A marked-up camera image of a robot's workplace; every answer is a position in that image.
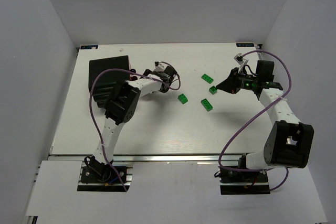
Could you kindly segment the green small square lego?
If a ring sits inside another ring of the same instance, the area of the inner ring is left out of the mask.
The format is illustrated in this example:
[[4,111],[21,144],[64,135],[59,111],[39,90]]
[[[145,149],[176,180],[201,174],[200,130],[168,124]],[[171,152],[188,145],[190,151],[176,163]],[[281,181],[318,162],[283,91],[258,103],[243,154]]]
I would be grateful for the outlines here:
[[209,88],[209,92],[210,92],[211,94],[215,94],[215,93],[217,92],[217,88],[216,88],[215,86],[211,86],[211,87]]

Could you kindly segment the green four-stud long lego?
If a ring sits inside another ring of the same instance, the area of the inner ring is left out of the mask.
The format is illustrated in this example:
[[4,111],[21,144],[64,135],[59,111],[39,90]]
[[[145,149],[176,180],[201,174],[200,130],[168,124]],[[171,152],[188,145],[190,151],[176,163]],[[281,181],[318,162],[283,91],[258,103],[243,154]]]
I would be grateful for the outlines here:
[[203,74],[201,78],[209,84],[211,84],[214,81],[214,79],[208,76],[207,74]]

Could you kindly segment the green curved four-stud lego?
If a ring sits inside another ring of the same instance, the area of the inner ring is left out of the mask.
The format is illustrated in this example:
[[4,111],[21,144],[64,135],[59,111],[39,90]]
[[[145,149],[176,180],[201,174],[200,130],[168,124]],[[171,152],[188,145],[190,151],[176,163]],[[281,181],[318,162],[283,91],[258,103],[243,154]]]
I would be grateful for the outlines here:
[[186,104],[188,102],[188,98],[183,93],[180,94],[177,98],[182,104]]

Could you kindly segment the green lego brick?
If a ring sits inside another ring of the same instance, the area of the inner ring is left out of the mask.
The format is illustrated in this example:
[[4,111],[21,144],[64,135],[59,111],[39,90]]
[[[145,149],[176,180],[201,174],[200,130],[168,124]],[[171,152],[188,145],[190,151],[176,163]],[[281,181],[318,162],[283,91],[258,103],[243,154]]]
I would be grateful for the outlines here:
[[201,104],[207,112],[213,109],[213,106],[210,104],[210,102],[207,99],[202,99]]

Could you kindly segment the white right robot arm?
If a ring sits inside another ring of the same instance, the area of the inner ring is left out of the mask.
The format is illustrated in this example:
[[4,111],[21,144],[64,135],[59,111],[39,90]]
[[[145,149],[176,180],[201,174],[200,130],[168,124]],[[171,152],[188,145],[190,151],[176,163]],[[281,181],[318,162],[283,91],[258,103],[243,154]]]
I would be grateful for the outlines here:
[[242,67],[236,67],[216,86],[231,94],[241,89],[252,91],[273,124],[264,148],[241,156],[238,172],[258,172],[273,167],[304,168],[308,163],[314,129],[294,115],[281,84],[274,82],[273,70],[274,62],[260,60],[255,74],[247,74]]

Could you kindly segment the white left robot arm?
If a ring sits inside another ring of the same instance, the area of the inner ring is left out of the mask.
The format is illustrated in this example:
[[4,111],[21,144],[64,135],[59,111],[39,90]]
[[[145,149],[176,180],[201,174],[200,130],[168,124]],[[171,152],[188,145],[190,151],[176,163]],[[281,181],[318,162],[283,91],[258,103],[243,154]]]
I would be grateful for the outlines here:
[[135,114],[138,101],[141,97],[169,90],[178,90],[171,87],[179,75],[174,67],[166,62],[156,62],[154,70],[144,74],[134,73],[139,78],[130,81],[119,81],[114,84],[105,105],[104,127],[99,129],[92,110],[92,95],[90,92],[89,110],[92,121],[98,131],[100,143],[93,153],[94,160],[100,164],[108,165],[113,162],[114,149],[124,125]]

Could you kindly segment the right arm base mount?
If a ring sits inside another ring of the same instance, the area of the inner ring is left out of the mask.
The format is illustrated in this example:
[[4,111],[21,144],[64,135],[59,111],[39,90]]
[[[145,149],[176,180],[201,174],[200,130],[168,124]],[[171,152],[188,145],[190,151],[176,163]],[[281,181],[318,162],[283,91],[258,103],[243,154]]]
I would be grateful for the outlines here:
[[247,169],[247,153],[244,153],[233,164],[220,161],[218,171],[214,174],[219,178],[221,195],[267,195],[270,187],[267,172],[271,169],[263,169],[261,172],[245,172]]

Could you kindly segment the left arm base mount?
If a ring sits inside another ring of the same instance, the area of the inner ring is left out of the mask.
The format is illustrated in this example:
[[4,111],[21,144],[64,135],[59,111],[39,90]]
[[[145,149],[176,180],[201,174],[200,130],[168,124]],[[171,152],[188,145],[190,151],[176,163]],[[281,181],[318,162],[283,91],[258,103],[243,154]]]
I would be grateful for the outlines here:
[[94,156],[86,156],[81,168],[77,191],[85,192],[122,192],[125,193],[131,183],[128,178],[129,167],[101,163]]

